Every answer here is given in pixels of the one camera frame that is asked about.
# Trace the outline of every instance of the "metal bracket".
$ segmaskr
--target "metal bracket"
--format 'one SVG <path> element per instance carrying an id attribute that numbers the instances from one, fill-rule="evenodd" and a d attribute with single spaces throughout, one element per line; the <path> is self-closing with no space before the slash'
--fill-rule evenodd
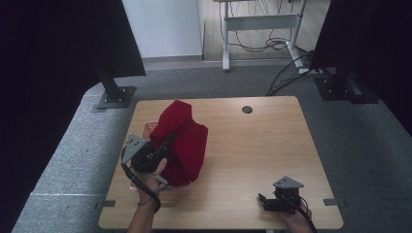
<path id="1" fill-rule="evenodd" d="M 280 188 L 299 188 L 304 187 L 302 183 L 295 181 L 289 177 L 283 177 L 279 181 L 275 182 L 273 186 L 280 187 Z"/>
<path id="2" fill-rule="evenodd" d="M 126 163 L 130 160 L 144 145 L 146 141 L 135 134 L 129 135 L 126 148 L 124 150 L 124 157 L 122 163 Z"/>
<path id="3" fill-rule="evenodd" d="M 346 84 L 343 90 L 333 90 L 332 80 L 328 78 L 316 78 L 315 84 L 324 100 L 351 100 L 354 91 L 351 86 Z"/>
<path id="4" fill-rule="evenodd" d="M 120 97 L 118 99 L 112 99 L 105 91 L 100 99 L 96 109 L 126 109 L 129 106 L 131 97 L 133 96 L 135 86 L 119 86 Z"/>

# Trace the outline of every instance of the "human arm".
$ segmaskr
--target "human arm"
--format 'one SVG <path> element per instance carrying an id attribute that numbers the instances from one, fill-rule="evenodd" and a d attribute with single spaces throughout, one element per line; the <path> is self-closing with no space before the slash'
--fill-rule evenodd
<path id="1" fill-rule="evenodd" d="M 159 182 L 155 176 L 160 175 L 166 167 L 167 159 L 163 158 L 154 173 L 143 176 L 144 183 L 153 192 L 159 191 Z M 140 202 L 134 213 L 127 233 L 150 233 L 155 217 L 155 200 L 140 188 L 137 188 L 140 195 Z"/>
<path id="2" fill-rule="evenodd" d="M 312 217 L 312 211 L 309 210 L 303 202 L 300 203 L 300 209 L 307 212 L 309 217 Z M 310 228 L 308 221 L 301 213 L 296 212 L 296 214 L 290 215 L 285 212 L 280 212 L 279 216 L 288 226 L 291 233 L 312 233 L 312 229 Z"/>

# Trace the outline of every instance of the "wire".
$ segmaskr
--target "wire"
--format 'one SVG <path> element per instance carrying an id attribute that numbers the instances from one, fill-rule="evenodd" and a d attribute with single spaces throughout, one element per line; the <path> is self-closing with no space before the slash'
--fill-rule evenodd
<path id="1" fill-rule="evenodd" d="M 305 206 L 306 206 L 306 214 L 308 214 L 308 213 L 309 213 L 309 205 L 308 205 L 308 203 L 306 202 L 306 200 L 305 200 L 303 197 L 300 197 L 300 199 L 302 199 L 303 202 L 305 203 Z"/>
<path id="2" fill-rule="evenodd" d="M 276 82 L 276 80 L 279 78 L 279 76 L 280 76 L 289 66 L 291 66 L 292 64 L 294 64 L 296 60 L 298 60 L 298 59 L 300 59 L 300 58 L 302 58 L 302 57 L 305 57 L 305 56 L 306 56 L 306 55 L 301 55 L 300 57 L 294 59 L 293 61 L 291 61 L 291 63 L 289 63 L 287 66 L 285 66 L 285 67 L 276 75 L 275 79 L 272 81 L 272 83 L 270 84 L 269 89 L 268 89 L 267 92 L 266 92 L 266 96 L 271 96 L 271 95 L 273 95 L 273 94 L 269 94 L 269 93 L 270 93 L 271 90 L 273 90 L 273 87 L 276 87 L 276 86 L 273 86 L 273 84 Z"/>
<path id="3" fill-rule="evenodd" d="M 298 77 L 296 77 L 296 78 L 290 78 L 290 79 L 282 80 L 281 83 L 283 83 L 283 85 L 275 86 L 275 87 L 278 87 L 278 88 L 275 89 L 275 90 L 273 90 L 273 93 L 272 93 L 271 95 L 276 94 L 276 92 L 278 92 L 278 91 L 279 91 L 280 89 L 282 89 L 283 87 L 285 87 L 285 86 L 293 83 L 294 81 L 302 78 L 303 76 L 305 76 L 306 74 L 308 74 L 308 73 L 311 72 L 311 71 L 312 71 L 312 70 L 308 70 L 308 71 L 306 71 L 305 73 L 300 74 L 300 75 L 299 75 Z"/>
<path id="4" fill-rule="evenodd" d="M 281 13 L 283 0 L 278 0 L 276 2 L 276 7 L 278 8 L 278 15 Z"/>
<path id="5" fill-rule="evenodd" d="M 294 0 L 292 0 L 291 2 L 291 13 L 293 12 L 293 3 L 294 3 Z"/>
<path id="6" fill-rule="evenodd" d="M 121 161 L 123 161 L 123 157 L 124 157 L 124 151 L 125 151 L 124 147 L 121 150 Z M 158 198 L 157 194 L 154 193 L 153 191 L 151 191 L 148 187 L 146 187 L 146 185 L 140 181 L 131 171 L 130 169 L 127 167 L 126 164 L 121 163 L 121 168 L 123 169 L 124 173 L 126 174 L 126 176 L 136 185 L 136 187 L 140 187 L 144 192 L 146 192 L 148 195 L 150 195 L 154 201 L 155 201 L 155 208 L 154 208 L 154 212 L 156 213 L 159 209 L 160 209 L 160 199 Z"/>
<path id="7" fill-rule="evenodd" d="M 270 13 L 270 9 L 269 9 L 269 0 L 263 1 L 262 0 L 262 5 L 264 6 L 265 10 L 266 10 L 266 14 L 267 15 L 271 15 Z"/>
<path id="8" fill-rule="evenodd" d="M 280 9 L 282 8 L 282 2 L 283 2 L 283 0 L 280 1 L 280 6 L 279 6 L 279 8 L 278 8 L 278 14 L 279 14 L 279 12 L 280 12 Z M 256 6 L 257 6 L 257 5 L 259 5 L 260 10 L 261 10 L 263 13 L 264 13 L 264 9 L 263 9 L 263 8 L 265 8 L 265 9 L 266 9 L 266 14 L 268 14 L 268 5 L 265 5 L 265 4 L 262 3 L 262 5 L 264 6 L 264 7 L 262 8 L 262 6 L 260 5 L 259 1 L 256 1 L 256 3 L 255 3 L 255 14 L 256 14 Z M 234 17 L 234 12 L 233 12 L 233 8 L 232 8 L 231 3 L 229 4 L 229 7 L 230 7 L 231 15 Z M 223 22 L 222 22 L 222 3 L 220 3 L 220 8 L 219 8 L 219 10 L 220 10 L 220 18 L 219 18 L 219 20 L 220 20 L 220 25 L 221 25 L 221 36 L 222 36 L 222 39 L 223 39 L 223 41 L 224 41 L 223 29 L 222 29 L 222 24 L 223 24 Z M 241 47 L 241 48 L 243 48 L 244 50 L 249 51 L 249 52 L 261 52 L 261 51 L 264 51 L 264 50 L 269 49 L 269 48 L 272 48 L 273 50 L 283 50 L 283 49 L 287 48 L 288 45 L 286 44 L 286 42 L 287 42 L 288 40 L 285 39 L 285 38 L 278 38 L 278 37 L 272 38 L 271 36 L 272 36 L 273 31 L 274 31 L 274 29 L 272 29 L 272 31 L 270 32 L 270 34 L 269 34 L 269 39 L 266 40 L 266 46 L 264 46 L 264 47 L 252 48 L 252 47 L 248 47 L 248 46 L 243 45 L 242 42 L 240 41 L 240 38 L 239 38 L 239 35 L 238 35 L 238 34 L 240 34 L 240 33 L 242 33 L 242 32 L 239 32 L 239 31 L 235 31 L 236 39 L 237 39 L 237 41 L 238 41 L 239 43 L 227 43 L 227 44 L 230 45 L 230 46 L 238 46 L 238 47 Z"/>
<path id="9" fill-rule="evenodd" d="M 291 206 L 293 206 L 301 215 L 303 215 L 303 217 L 305 217 L 306 221 L 309 224 L 310 229 L 312 230 L 313 233 L 318 233 L 318 231 L 316 230 L 315 225 L 313 224 L 312 219 L 308 216 L 307 213 L 305 213 L 302 209 L 300 209 L 300 207 L 296 206 L 292 201 L 290 201 L 288 198 L 286 198 L 284 195 L 281 195 L 281 198 L 283 200 L 285 200 L 286 202 L 288 202 Z"/>

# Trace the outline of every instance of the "standing desk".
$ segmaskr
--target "standing desk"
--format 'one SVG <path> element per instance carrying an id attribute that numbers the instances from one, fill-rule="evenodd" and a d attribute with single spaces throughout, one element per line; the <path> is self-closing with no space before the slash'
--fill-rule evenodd
<path id="1" fill-rule="evenodd" d="M 292 30 L 291 40 L 287 42 L 289 53 L 293 59 L 294 65 L 302 74 L 308 71 L 300 59 L 300 54 L 295 46 L 300 23 L 303 19 L 303 12 L 306 6 L 306 0 L 300 0 L 300 8 L 297 14 L 277 15 L 277 16 L 259 16 L 259 17 L 229 17 L 228 4 L 231 2 L 251 1 L 251 0 L 214 0 L 214 2 L 224 3 L 224 23 L 223 23 L 223 70 L 230 70 L 228 32 L 237 30 L 262 30 L 262 29 L 282 29 L 290 28 Z"/>
<path id="2" fill-rule="evenodd" d="M 285 229 L 276 213 L 263 210 L 258 193 L 275 198 L 284 176 L 304 184 L 300 195 L 318 229 L 337 229 L 343 220 L 295 97 L 184 99 L 193 119 L 209 128 L 204 164 L 190 194 L 160 194 L 154 229 Z M 128 134 L 142 135 L 173 100 L 137 104 Z M 250 114 L 242 108 L 250 106 Z M 102 228 L 127 228 L 139 202 L 130 180 L 116 168 L 99 219 Z"/>

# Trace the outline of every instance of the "gray carpet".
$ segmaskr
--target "gray carpet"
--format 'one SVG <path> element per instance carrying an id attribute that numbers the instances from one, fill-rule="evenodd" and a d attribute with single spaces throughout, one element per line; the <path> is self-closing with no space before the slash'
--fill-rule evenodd
<path id="1" fill-rule="evenodd" d="M 104 112 L 93 110 L 103 86 L 91 88 L 14 232 L 110 232 L 98 227 L 98 219 L 138 101 L 264 96 L 283 67 L 148 71 L 147 77 L 117 79 L 118 85 L 137 86 L 132 103 Z M 295 72 L 290 68 L 281 79 Z M 412 138 L 382 101 L 323 101 L 314 77 L 305 76 L 277 94 L 298 98 L 339 202 L 344 227 L 330 232 L 410 232 Z"/>

